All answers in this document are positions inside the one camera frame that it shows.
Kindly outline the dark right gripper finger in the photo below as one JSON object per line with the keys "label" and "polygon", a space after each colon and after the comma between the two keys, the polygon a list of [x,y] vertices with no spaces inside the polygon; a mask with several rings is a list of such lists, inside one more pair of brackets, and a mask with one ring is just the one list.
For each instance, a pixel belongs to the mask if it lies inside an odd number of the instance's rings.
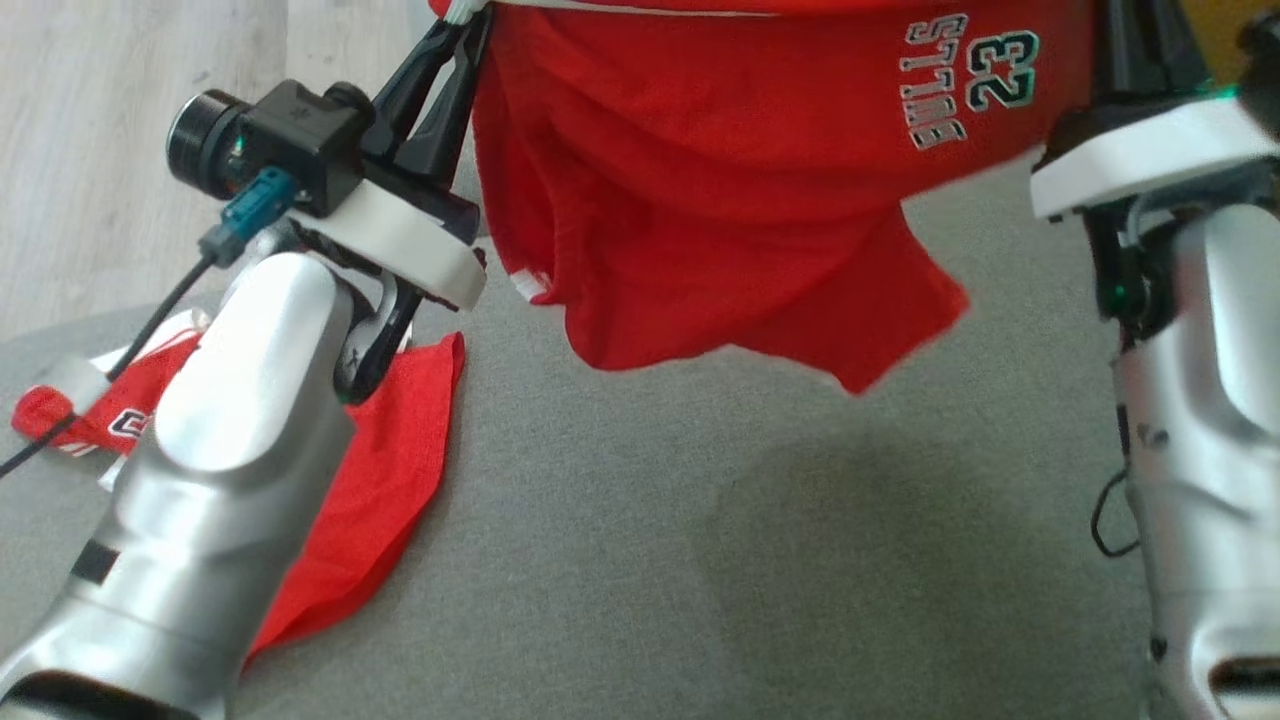
{"label": "dark right gripper finger", "polygon": [[1094,100],[1126,102],[1211,86],[1211,72],[1180,1],[1094,4]]}

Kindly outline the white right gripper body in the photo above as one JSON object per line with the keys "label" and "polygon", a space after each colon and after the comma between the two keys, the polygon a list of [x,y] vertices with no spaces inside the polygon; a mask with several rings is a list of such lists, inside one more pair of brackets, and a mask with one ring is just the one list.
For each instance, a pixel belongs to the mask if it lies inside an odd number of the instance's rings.
{"label": "white right gripper body", "polygon": [[1030,177],[1036,218],[1050,219],[1277,156],[1277,136],[1236,97],[1189,102],[1066,151]]}

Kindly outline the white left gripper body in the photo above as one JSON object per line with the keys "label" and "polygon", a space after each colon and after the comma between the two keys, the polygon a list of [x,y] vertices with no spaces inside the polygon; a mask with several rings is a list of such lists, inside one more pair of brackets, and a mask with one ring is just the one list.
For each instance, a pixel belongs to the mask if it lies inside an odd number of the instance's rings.
{"label": "white left gripper body", "polygon": [[486,272],[470,246],[369,179],[328,217],[293,208],[291,219],[461,311],[474,310],[484,291]]}

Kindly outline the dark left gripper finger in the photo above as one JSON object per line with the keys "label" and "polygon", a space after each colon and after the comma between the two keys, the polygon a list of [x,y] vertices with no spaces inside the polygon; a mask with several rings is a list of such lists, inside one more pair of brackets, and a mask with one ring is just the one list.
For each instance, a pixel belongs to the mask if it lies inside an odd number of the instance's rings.
{"label": "dark left gripper finger", "polygon": [[372,100],[376,117],[365,133],[367,158],[393,158],[410,137],[436,74],[463,33],[463,26],[434,23],[385,82]]}
{"label": "dark left gripper finger", "polygon": [[438,51],[449,74],[417,129],[399,149],[399,167],[435,186],[452,186],[493,26],[492,10],[477,10],[458,38]]}

